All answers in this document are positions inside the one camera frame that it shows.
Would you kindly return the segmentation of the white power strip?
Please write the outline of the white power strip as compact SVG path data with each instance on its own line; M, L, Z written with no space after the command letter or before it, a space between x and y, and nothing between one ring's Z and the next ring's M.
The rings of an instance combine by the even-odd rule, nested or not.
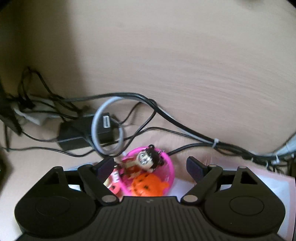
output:
M47 119L59 118L55 105L51 100L35 99L33 104L35 105L33 109L21 110L17 103L13 103L11 107L17 115L39 126L42 126Z

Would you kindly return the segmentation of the red camera toy keychain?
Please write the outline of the red camera toy keychain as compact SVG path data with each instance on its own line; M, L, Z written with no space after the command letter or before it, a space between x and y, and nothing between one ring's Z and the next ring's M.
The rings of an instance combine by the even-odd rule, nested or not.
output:
M110 176L105 180L104 185L115 195L122 199L122 188L119 166L115 166Z

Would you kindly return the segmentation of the black-haired doll keychain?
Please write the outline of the black-haired doll keychain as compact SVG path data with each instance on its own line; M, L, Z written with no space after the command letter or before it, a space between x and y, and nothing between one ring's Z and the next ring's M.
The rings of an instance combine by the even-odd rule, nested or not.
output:
M142 173L161 172L167 168L163 150L154 145L130 151L119 163L121 180L133 180Z

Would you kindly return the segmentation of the orange toy figure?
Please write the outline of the orange toy figure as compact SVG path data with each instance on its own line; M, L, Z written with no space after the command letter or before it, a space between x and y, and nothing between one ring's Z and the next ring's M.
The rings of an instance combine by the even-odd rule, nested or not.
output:
M135 177L131 184L131 193L138 197L163 196L165 189L170 185L162 181L153 173L142 173Z

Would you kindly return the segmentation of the pink toy net scoop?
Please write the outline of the pink toy net scoop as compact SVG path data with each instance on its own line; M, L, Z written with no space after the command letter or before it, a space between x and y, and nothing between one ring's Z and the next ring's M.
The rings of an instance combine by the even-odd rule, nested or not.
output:
M124 196L164 196L174 179L175 169L170 157L153 145L131 150L119 164Z

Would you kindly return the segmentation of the black power adapter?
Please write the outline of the black power adapter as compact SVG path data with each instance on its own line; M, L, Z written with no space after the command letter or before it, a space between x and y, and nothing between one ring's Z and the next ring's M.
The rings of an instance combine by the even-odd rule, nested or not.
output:
M57 143L64 151L71 151L89 147L93 115L84 116L77 120L66 121L60 124ZM114 141L115 123L109 113L103 113L99 119L98 137L102 144Z

